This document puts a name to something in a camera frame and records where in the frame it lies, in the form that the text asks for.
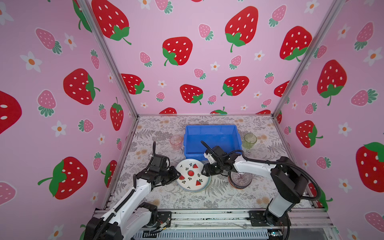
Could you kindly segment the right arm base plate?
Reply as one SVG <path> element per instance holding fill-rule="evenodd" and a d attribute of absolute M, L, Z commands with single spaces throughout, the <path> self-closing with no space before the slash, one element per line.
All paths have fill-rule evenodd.
<path fill-rule="evenodd" d="M 253 227 L 290 227 L 291 221 L 287 213 L 276 217 L 269 211 L 249 211 L 249 218 Z"/>

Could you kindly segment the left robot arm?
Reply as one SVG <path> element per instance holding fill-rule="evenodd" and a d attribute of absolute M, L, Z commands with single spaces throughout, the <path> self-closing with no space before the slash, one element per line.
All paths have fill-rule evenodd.
<path fill-rule="evenodd" d="M 130 240 L 146 225 L 154 225 L 158 207 L 143 199 L 157 187 L 169 185 L 181 174 L 166 156 L 156 154 L 156 143 L 149 164 L 133 175 L 133 186 L 101 218 L 93 217 L 86 225 L 85 240 Z"/>

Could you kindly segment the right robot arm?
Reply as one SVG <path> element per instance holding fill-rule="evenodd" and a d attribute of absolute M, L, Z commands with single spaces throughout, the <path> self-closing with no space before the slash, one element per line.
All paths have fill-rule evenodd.
<path fill-rule="evenodd" d="M 226 153 L 219 146 L 206 147 L 205 158 L 209 161 L 202 170 L 206 177 L 227 173 L 247 173 L 271 179 L 277 195 L 270 201 L 262 215 L 262 222 L 268 226 L 278 226 L 288 220 L 288 211 L 301 200 L 317 201 L 322 197 L 321 188 L 305 170 L 294 164 L 288 157 L 276 161 L 251 159 L 244 151 L 234 150 Z"/>

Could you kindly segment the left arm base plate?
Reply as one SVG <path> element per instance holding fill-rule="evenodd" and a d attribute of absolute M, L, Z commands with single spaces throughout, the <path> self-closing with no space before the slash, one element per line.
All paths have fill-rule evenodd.
<path fill-rule="evenodd" d="M 156 216 L 151 216 L 149 223 L 142 226 L 142 228 L 158 228 L 161 224 L 166 224 L 164 228 L 171 226 L 172 212 L 170 211 L 159 211 Z"/>

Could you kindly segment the white watermelon pattern plate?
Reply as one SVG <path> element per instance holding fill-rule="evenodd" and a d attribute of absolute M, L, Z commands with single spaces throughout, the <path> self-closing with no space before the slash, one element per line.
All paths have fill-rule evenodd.
<path fill-rule="evenodd" d="M 204 164 L 194 159 L 186 159 L 178 163 L 176 170 L 181 174 L 178 185 L 184 190 L 198 193 L 205 190 L 211 183 L 211 177 L 202 175 Z"/>

